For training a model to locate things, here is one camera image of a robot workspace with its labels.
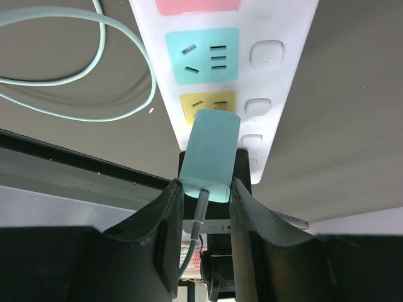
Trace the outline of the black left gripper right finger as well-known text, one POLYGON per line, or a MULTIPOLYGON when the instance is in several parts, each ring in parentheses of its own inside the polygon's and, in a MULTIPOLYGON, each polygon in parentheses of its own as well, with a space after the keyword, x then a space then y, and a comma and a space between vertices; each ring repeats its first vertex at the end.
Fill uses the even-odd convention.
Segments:
POLYGON ((311 235, 231 187, 237 301, 401 301, 402 237, 311 235))

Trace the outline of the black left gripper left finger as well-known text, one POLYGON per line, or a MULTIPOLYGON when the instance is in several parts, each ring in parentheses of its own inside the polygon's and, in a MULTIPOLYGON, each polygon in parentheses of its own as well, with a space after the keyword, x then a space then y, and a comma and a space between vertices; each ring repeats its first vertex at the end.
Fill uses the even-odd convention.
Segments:
POLYGON ((1 188, 2 301, 172 301, 183 190, 138 211, 1 188))

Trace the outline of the teal plug adapter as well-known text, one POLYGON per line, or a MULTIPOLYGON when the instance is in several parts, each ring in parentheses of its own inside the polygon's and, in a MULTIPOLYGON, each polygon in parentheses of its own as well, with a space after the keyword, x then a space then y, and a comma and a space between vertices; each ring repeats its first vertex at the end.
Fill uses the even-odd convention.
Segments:
POLYGON ((209 192, 209 201, 229 201, 241 119, 216 109, 196 112, 179 181, 184 193, 197 198, 209 192))

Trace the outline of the white multicolour power strip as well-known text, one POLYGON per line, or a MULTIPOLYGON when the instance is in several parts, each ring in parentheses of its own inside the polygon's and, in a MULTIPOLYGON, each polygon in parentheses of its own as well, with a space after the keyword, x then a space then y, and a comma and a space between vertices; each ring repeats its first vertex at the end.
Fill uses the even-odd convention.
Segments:
POLYGON ((317 1, 132 1, 179 148, 191 120, 184 97, 235 94, 238 146, 262 179, 317 1))

